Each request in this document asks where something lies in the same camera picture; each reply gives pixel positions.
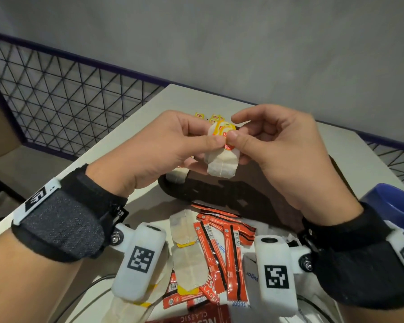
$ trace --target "white table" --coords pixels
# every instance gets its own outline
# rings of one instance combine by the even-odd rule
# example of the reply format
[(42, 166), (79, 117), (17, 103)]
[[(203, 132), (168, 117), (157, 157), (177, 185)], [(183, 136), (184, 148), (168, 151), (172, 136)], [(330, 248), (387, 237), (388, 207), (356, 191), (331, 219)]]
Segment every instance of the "white table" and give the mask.
[[(162, 111), (173, 109), (190, 114), (202, 112), (208, 116), (218, 113), (229, 120), (232, 114), (247, 107), (249, 107), (247, 103), (169, 85), (57, 177), (61, 179), (73, 169), (84, 163), (91, 163), (111, 151), (144, 128)], [(327, 124), (318, 126), (329, 154), (335, 159), (358, 198), (378, 183), (388, 183), (404, 190), (404, 184), (355, 132)], [(126, 208), (130, 211), (131, 225), (135, 226), (144, 221), (156, 222), (169, 232), (168, 217), (182, 207), (182, 202), (165, 195), (156, 182), (130, 195)], [(0, 223), (0, 233), (10, 227), (11, 220), (12, 217), (9, 215)], [(172, 244), (170, 232), (167, 239)], [(120, 262), (121, 256), (110, 249), (96, 261), (86, 260), (58, 310), (68, 304), (97, 276), (116, 272)], [(91, 288), (73, 308), (71, 314), (65, 315), (67, 317), (65, 322), (100, 322), (112, 299), (111, 292), (106, 292), (111, 284), (112, 280), (107, 280)]]

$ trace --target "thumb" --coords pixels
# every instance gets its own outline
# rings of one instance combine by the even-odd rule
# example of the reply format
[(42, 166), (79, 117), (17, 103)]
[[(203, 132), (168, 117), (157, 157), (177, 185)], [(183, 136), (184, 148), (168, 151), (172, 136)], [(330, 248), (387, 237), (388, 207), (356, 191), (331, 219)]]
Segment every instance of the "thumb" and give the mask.
[(226, 138), (219, 135), (202, 135), (185, 137), (183, 150), (184, 156), (192, 156), (200, 153), (214, 151), (226, 144)]
[(240, 133), (238, 130), (229, 130), (227, 144), (235, 146), (258, 163), (263, 161), (266, 144), (251, 135)]

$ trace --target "gray wall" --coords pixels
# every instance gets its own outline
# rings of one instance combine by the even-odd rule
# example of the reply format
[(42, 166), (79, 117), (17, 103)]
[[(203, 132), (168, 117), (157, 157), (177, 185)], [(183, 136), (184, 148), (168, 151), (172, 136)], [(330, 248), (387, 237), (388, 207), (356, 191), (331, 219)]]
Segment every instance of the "gray wall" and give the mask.
[(18, 37), (404, 142), (404, 0), (0, 5)]

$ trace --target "hand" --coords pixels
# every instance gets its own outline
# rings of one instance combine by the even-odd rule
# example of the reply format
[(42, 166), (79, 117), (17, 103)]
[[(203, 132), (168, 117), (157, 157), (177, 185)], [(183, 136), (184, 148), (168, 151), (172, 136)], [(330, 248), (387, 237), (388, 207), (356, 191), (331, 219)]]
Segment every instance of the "hand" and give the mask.
[(86, 174), (105, 190), (123, 197), (177, 166), (207, 174), (207, 165), (191, 156), (225, 146), (223, 136), (207, 135), (210, 126), (207, 120), (165, 111), (135, 136), (90, 164)]
[(310, 114), (263, 104), (244, 109), (232, 122), (227, 143), (259, 163), (269, 182), (307, 219), (323, 225), (346, 222), (362, 207), (338, 176)]

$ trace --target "blue object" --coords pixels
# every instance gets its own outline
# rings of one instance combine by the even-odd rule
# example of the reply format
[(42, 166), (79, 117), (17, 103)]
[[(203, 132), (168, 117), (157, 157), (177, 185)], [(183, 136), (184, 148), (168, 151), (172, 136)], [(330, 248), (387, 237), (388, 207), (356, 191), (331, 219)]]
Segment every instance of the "blue object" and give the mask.
[(404, 191), (380, 183), (367, 192), (361, 201), (369, 204), (384, 219), (404, 229)]

